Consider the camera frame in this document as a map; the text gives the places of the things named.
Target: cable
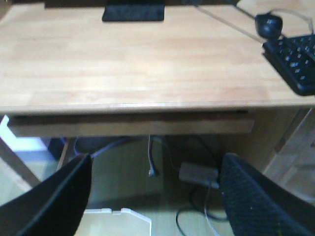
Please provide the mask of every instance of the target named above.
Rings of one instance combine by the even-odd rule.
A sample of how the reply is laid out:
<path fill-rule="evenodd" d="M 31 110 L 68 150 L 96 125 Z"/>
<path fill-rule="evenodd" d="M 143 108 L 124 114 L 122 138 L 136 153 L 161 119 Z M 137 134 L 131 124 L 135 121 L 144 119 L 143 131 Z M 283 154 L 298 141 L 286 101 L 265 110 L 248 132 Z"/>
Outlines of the cable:
<path fill-rule="evenodd" d="M 171 164 L 172 169 L 173 169 L 174 171 L 176 171 L 176 172 L 179 172 L 180 167 L 177 167 L 177 166 L 174 164 L 174 161 L 173 161 L 173 154 L 172 154 L 172 152 L 171 152 L 171 150 L 170 150 L 170 148 L 169 148 L 168 142 L 167 142 L 167 141 L 165 142 L 162 138 L 156 137 L 156 136 L 153 136 L 153 137 L 152 137 L 152 140 L 153 140 L 153 141 L 156 141 L 156 142 L 159 142 L 162 146 L 164 146 L 164 147 L 166 148 L 166 150 L 167 150 L 167 152 L 168 152 L 169 161 L 170 161 L 170 164 Z"/>
<path fill-rule="evenodd" d="M 208 15 L 208 16 L 214 18 L 214 19 L 216 19 L 217 21 L 220 21 L 221 23 L 223 23 L 223 24 L 225 24 L 225 25 L 227 25 L 227 26 L 233 28 L 234 30 L 236 30 L 236 31 L 238 31 L 238 32 L 240 32 L 240 33 L 246 35 L 247 37 L 249 37 L 249 38 L 251 38 L 251 39 L 257 41 L 258 43 L 263 43 L 263 42 L 264 42 L 264 41 L 262 41 L 260 38 L 256 37 L 255 35 L 252 35 L 252 34 L 248 33 L 247 31 L 241 29 L 240 27 L 238 27 L 238 26 L 236 26 L 236 25 L 230 23 L 229 21 L 226 21 L 225 19 L 223 19 L 223 18 L 221 18 L 221 17 L 219 17 L 219 16 L 216 16 L 216 15 L 212 14 L 210 11 L 207 11 L 207 10 L 204 10 L 204 9 L 200 8 L 198 5 L 195 5 L 195 8 L 196 8 L 198 11 L 200 11 L 200 12 L 202 12 L 202 13 L 204 13 L 204 14 L 206 14 L 206 15 Z"/>
<path fill-rule="evenodd" d="M 312 34 L 314 34 L 314 25 L 313 25 L 313 20 L 311 17 L 304 16 L 297 11 L 293 11 L 290 9 L 284 9 L 284 8 L 274 8 L 274 9 L 271 9 L 268 13 L 271 14 L 272 12 L 284 12 L 284 13 L 291 14 L 291 15 L 294 15 L 294 16 L 301 18 L 302 20 L 304 20 L 308 23 L 309 30 L 311 31 Z"/>
<path fill-rule="evenodd" d="M 221 236 L 218 231 L 216 231 L 216 229 L 213 227 L 213 225 L 211 224 L 210 220 L 209 220 L 209 216 L 208 216 L 208 213 L 207 213 L 207 202 L 208 202 L 208 199 L 209 199 L 209 196 L 210 196 L 210 190 L 211 190 L 211 187 L 208 188 L 208 191 L 207 191 L 207 195 L 206 195 L 206 198 L 205 198 L 205 204 L 204 204 L 204 213 L 205 213 L 205 216 L 206 216 L 206 220 L 207 220 L 207 223 L 208 223 L 208 226 L 209 228 L 211 229 L 211 231 L 213 232 L 213 234 L 215 236 Z"/>
<path fill-rule="evenodd" d="M 203 213 L 203 210 L 202 208 L 199 208 L 193 201 L 193 197 L 195 195 L 195 193 L 197 192 L 198 189 L 200 189 L 201 186 L 196 186 L 194 187 L 190 192 L 189 192 L 189 196 L 188 196 L 188 200 L 189 200 L 189 203 L 190 205 L 192 206 L 193 209 L 195 209 L 196 211 L 200 212 L 200 213 Z M 224 221 L 228 221 L 227 217 L 218 217 L 218 216 L 215 216 L 209 212 L 207 212 L 207 216 L 212 219 L 212 220 L 215 220 L 215 221 L 220 221 L 220 222 L 224 222 Z"/>
<path fill-rule="evenodd" d="M 151 135 L 149 135 L 149 138 L 148 138 L 148 160 L 149 160 L 149 165 L 150 165 L 149 177 L 158 175 L 158 170 L 156 169 L 154 165 L 154 161 L 152 157 L 152 146 L 153 146 L 153 140 L 151 138 Z"/>
<path fill-rule="evenodd" d="M 227 4 L 231 4 L 234 8 L 236 8 L 238 11 L 242 12 L 243 14 L 247 15 L 248 17 L 255 19 L 255 16 L 249 13 L 248 11 L 240 8 L 235 2 L 232 2 L 231 0 L 225 0 Z"/>
<path fill-rule="evenodd" d="M 216 165 L 216 167 L 218 168 L 218 167 L 220 166 L 220 163 L 219 163 L 218 159 L 216 158 L 216 156 L 214 155 L 214 153 L 213 153 L 213 152 L 211 151 L 211 149 L 209 148 L 209 146 L 206 144 L 206 142 L 205 142 L 202 138 L 200 138 L 198 135 L 190 135 L 190 137 L 196 139 L 196 140 L 206 149 L 206 151 L 207 151 L 207 152 L 211 155 L 211 157 L 214 159 L 215 165 Z M 178 146 L 172 144 L 172 143 L 170 142 L 170 140 L 168 139 L 167 136 L 165 136 L 165 141 L 166 141 L 167 145 L 168 145 L 169 147 L 171 147 L 171 148 L 177 149 L 177 150 L 179 150 L 179 151 L 184 151 L 184 152 L 190 151 L 190 148 L 178 147 Z"/>
<path fill-rule="evenodd" d="M 107 150 L 109 150 L 109 149 L 111 149 L 113 147 L 116 147 L 119 144 L 125 143 L 125 142 L 130 141 L 130 140 L 135 140 L 135 139 L 137 139 L 137 138 L 134 138 L 134 137 L 120 137 L 117 140 L 115 140 L 113 142 L 110 142 L 109 144 L 105 145 L 101 149 L 96 150 L 95 152 L 91 153 L 91 158 L 95 158 L 98 155 L 100 155 L 101 153 L 103 153 L 103 152 L 105 152 L 105 151 L 107 151 Z M 74 152 L 75 155 L 81 154 L 81 152 L 79 152 L 78 149 L 77 149 L 77 142 L 78 142 L 78 140 L 79 140 L 79 138 L 76 138 L 75 141 L 74 141 L 73 152 Z"/>
<path fill-rule="evenodd" d="M 186 211 L 192 211 L 194 210 L 193 208 L 191 207 L 183 207 L 181 209 L 179 209 L 176 213 L 176 216 L 175 216 L 175 222 L 176 222 L 176 226 L 177 226 L 177 229 L 179 230 L 179 232 L 183 235 L 183 236 L 187 236 L 185 234 L 185 232 L 183 231 L 182 227 L 179 225 L 179 222 L 178 222 L 178 218 L 179 218 L 179 215 L 183 212 L 186 212 Z"/>

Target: monitor stand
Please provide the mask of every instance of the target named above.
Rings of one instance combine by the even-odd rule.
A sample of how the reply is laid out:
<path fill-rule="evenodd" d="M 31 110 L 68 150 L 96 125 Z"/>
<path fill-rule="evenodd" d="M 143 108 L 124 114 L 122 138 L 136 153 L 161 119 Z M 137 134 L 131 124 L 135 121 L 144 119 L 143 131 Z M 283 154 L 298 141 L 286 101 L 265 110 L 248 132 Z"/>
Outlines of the monitor stand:
<path fill-rule="evenodd" d="M 109 0 L 104 22 L 163 21 L 165 0 Z"/>

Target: desk leg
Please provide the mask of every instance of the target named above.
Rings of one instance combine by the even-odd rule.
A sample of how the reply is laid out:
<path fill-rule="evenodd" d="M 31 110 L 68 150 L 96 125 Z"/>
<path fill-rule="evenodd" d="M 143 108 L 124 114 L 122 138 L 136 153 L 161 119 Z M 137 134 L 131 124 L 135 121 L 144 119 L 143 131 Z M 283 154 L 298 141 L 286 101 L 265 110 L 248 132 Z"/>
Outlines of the desk leg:
<path fill-rule="evenodd" d="M 40 183 L 39 179 L 29 170 L 23 161 L 0 138 L 0 158 L 31 187 Z"/>

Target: white cable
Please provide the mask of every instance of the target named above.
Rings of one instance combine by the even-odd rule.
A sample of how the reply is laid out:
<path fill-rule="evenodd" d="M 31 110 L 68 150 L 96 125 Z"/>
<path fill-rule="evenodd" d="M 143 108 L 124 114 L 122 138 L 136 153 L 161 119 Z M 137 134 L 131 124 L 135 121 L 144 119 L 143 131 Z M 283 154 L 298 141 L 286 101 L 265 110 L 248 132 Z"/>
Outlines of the white cable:
<path fill-rule="evenodd" d="M 213 234 L 215 236 L 221 236 L 218 231 L 216 231 L 216 229 L 213 227 L 212 223 L 210 222 L 210 219 L 208 217 L 208 214 L 207 214 L 207 202 L 209 200 L 209 196 L 210 196 L 210 190 L 211 190 L 211 187 L 208 188 L 208 191 L 207 191 L 207 195 L 206 195 L 206 199 L 205 199 L 205 204 L 204 204 L 204 213 L 205 213 L 205 216 L 206 216 L 206 220 L 207 220 L 207 223 L 208 223 L 208 226 L 209 228 L 211 229 L 211 231 L 213 232 Z"/>

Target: power adapter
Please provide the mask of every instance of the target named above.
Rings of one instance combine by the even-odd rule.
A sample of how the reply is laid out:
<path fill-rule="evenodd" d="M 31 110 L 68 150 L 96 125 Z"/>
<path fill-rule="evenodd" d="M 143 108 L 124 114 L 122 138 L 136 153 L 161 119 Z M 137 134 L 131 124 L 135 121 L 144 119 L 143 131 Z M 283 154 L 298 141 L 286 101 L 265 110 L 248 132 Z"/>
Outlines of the power adapter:
<path fill-rule="evenodd" d="M 217 169 L 188 162 L 183 162 L 179 171 L 179 179 L 181 181 L 195 183 L 215 189 L 219 188 L 217 178 Z"/>

